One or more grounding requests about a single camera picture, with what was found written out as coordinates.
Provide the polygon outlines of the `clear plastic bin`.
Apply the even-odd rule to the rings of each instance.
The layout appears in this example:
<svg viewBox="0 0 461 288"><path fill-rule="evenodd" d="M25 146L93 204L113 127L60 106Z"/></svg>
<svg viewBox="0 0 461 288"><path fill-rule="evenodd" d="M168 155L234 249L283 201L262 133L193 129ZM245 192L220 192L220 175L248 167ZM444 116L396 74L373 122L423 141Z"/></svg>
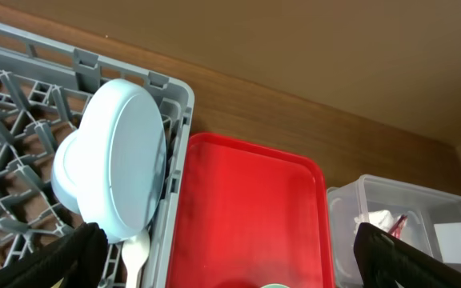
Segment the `clear plastic bin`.
<svg viewBox="0 0 461 288"><path fill-rule="evenodd" d="M353 245L359 225L378 210L405 214L400 240L461 272L461 196L365 174L331 187L327 199L339 287L363 284Z"/></svg>

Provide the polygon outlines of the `small light blue bowl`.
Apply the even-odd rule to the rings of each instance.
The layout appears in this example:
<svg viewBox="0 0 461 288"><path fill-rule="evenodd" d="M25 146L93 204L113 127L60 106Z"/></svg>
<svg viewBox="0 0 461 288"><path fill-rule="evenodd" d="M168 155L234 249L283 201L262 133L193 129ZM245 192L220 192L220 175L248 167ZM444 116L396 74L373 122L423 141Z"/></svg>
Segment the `small light blue bowl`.
<svg viewBox="0 0 461 288"><path fill-rule="evenodd" d="M79 141L78 130L70 133L58 146L51 169L51 185L55 197L68 210L81 214L78 196L84 179L86 155Z"/></svg>

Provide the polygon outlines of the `grey dishwasher rack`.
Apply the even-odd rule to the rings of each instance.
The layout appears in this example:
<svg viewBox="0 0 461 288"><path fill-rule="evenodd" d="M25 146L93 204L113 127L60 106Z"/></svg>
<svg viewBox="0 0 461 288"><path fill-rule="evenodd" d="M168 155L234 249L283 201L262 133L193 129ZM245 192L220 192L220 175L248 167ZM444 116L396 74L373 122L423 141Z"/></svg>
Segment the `grey dishwasher rack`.
<svg viewBox="0 0 461 288"><path fill-rule="evenodd" d="M144 87L166 137L166 175L148 229L152 251L145 287L164 287L194 112L194 91L176 78L0 23L0 269L71 233L81 217L50 183L60 142L75 131L106 82Z"/></svg>

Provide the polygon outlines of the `large light blue plate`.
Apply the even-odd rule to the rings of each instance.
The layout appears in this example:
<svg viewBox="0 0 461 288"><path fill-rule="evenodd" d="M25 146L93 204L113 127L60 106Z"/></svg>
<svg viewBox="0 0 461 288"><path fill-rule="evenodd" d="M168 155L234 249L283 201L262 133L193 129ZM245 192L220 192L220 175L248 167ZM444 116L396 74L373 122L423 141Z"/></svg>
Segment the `large light blue plate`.
<svg viewBox="0 0 461 288"><path fill-rule="evenodd" d="M166 137L158 106L124 79L102 85L77 131L77 202L110 243L142 231L154 216L166 173Z"/></svg>

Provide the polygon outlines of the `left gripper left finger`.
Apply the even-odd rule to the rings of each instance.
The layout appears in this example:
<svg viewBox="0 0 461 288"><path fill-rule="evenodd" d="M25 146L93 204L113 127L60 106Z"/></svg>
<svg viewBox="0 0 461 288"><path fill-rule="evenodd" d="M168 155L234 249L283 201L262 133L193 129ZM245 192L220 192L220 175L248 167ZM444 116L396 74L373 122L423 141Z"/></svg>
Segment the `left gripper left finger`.
<svg viewBox="0 0 461 288"><path fill-rule="evenodd" d="M101 281L108 240L96 223L83 223L39 251L0 269L0 288L95 288Z"/></svg>

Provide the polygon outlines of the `green bowl with food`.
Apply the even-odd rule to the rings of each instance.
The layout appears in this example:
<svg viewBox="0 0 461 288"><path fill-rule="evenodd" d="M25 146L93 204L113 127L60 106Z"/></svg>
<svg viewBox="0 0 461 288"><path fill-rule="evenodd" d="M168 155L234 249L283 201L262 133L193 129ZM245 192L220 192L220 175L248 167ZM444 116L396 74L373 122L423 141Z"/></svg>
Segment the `green bowl with food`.
<svg viewBox="0 0 461 288"><path fill-rule="evenodd" d="M270 283L266 284L264 286L261 286L260 288L290 288L289 286L280 284L280 283Z"/></svg>

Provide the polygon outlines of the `white napkin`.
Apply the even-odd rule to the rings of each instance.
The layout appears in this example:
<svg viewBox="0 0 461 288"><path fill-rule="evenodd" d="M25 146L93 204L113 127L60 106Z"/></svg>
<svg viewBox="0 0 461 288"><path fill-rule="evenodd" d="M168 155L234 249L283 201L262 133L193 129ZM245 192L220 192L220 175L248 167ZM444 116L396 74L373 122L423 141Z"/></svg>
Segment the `white napkin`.
<svg viewBox="0 0 461 288"><path fill-rule="evenodd" d="M401 215L394 216L389 210L378 210L368 214L369 223L388 233Z"/></svg>

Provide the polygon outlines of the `red snack wrapper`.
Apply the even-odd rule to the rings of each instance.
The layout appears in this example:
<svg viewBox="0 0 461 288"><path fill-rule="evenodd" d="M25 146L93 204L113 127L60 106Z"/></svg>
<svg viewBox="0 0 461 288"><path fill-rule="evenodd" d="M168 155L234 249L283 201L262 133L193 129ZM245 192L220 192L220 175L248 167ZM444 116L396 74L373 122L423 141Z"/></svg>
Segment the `red snack wrapper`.
<svg viewBox="0 0 461 288"><path fill-rule="evenodd" d="M397 239L401 238L402 230L406 224L407 216L402 214L395 224L388 230L388 233Z"/></svg>

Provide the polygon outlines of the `red plastic tray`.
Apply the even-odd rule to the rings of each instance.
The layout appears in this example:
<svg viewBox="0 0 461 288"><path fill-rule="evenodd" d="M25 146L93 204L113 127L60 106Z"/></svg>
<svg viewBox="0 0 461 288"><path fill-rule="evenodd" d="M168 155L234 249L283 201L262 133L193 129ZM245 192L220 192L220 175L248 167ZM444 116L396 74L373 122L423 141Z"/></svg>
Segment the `red plastic tray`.
<svg viewBox="0 0 461 288"><path fill-rule="evenodd" d="M192 135L166 285L269 284L335 285L322 171L296 154Z"/></svg>

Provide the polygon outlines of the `white plastic spoon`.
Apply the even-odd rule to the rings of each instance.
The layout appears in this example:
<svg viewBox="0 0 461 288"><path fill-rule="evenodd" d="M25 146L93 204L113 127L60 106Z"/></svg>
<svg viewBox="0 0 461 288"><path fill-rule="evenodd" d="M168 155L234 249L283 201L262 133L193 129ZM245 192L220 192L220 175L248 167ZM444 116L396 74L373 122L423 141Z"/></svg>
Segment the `white plastic spoon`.
<svg viewBox="0 0 461 288"><path fill-rule="evenodd" d="M150 254L150 235L147 229L128 238L122 245L122 260L126 267L126 288L137 288L139 275Z"/></svg>

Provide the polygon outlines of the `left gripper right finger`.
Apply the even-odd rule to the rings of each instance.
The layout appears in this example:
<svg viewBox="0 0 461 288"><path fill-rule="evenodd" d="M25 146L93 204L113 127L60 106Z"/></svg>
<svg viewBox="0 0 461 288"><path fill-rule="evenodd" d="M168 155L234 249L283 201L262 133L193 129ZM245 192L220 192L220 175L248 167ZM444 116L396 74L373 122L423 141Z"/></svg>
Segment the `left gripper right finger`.
<svg viewBox="0 0 461 288"><path fill-rule="evenodd" d="M460 272L367 222L354 255L365 288L461 288Z"/></svg>

